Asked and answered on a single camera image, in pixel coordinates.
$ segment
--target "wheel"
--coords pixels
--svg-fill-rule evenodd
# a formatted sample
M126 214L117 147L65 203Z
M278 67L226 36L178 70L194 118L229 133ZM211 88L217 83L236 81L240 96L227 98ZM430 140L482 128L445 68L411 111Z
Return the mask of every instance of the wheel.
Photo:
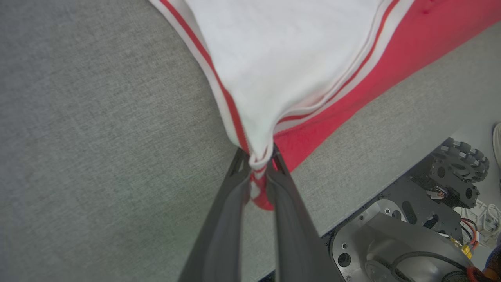
M455 174L465 182L480 182L487 176L489 159L480 150L472 149L468 143L454 143L454 139L449 137L430 155L452 167Z

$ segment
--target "yellow connector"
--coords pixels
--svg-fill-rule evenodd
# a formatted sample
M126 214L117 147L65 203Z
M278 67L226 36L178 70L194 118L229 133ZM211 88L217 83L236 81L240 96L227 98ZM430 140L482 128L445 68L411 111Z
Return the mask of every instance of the yellow connector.
M464 245L463 247L461 247L461 250L463 251L463 253L469 258L471 259L471 251L468 247L468 245Z

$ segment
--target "red cloth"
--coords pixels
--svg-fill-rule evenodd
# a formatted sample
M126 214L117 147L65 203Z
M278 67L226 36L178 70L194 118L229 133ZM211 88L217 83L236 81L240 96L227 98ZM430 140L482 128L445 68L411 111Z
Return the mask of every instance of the red cloth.
M316 117L275 136L289 170L367 103L500 20L500 0L416 0L359 85Z

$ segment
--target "wire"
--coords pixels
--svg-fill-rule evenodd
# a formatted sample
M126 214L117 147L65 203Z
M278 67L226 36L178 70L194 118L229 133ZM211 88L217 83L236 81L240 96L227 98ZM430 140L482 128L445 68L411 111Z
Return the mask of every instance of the wire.
M411 257L417 257L417 256L427 256L427 257L433 257L433 258L436 258L436 259L440 259L444 262L447 262L449 264L452 264L454 265L455 267L461 269L463 272L466 272L466 267L463 266L462 264L460 264L459 262L456 262L446 256L443 256L443 255L439 255L437 253L433 253L433 252L419 252L419 251L415 251L415 252L409 252L409 253L405 253L401 256L399 256L398 258L396 258L391 267L390 267L390 270L391 270L391 275L397 279L397 281L400 281L400 282L408 282L410 281L409 278L407 278L406 276L404 276L404 278L406 279L403 279L402 277L400 277L398 274L397 274L397 266L399 263L401 263L403 260L405 259L408 259L408 258L411 258Z
M482 271L475 266L469 266L468 269L466 269L466 275L468 276L468 281L470 282L494 282L485 277Z
M462 217L461 219L466 220L467 222L473 224L475 226L475 230L478 231L478 227L477 227L476 223L473 220L471 220L469 218L464 218L464 217Z
M453 277L456 277L456 276L466 276L466 273L464 273L464 271L453 271L453 272L449 272L447 273L443 278L442 280L440 280L441 282L448 282L449 279L453 278Z
M461 228L466 232L466 234L468 235L468 237L470 238L470 242L473 240L473 237L471 236L471 234L469 233L469 231L461 225Z
M464 220L462 220L462 219L461 219L461 221L462 221L464 224L468 225L468 227L469 227L469 228L473 231L473 239L470 241L470 244L472 244L472 245L473 245L473 244L476 242L476 231L475 231L475 229L473 229L473 226L471 226L471 225L470 225L467 221L464 221Z

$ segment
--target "floor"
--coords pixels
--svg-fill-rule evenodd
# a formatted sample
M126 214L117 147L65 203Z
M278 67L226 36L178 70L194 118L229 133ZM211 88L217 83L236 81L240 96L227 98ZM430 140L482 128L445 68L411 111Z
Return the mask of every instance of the floor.
M478 199L487 205L495 204L501 209L499 166L492 149L492 129L495 124L501 122L499 105L501 105L501 95L498 101L487 103L482 111L466 115L464 125L451 137L470 144L472 148L479 149L490 159L489 175L484 181L475 184L480 191ZM492 249L479 246L474 251L471 261L476 267L483 269L491 251Z

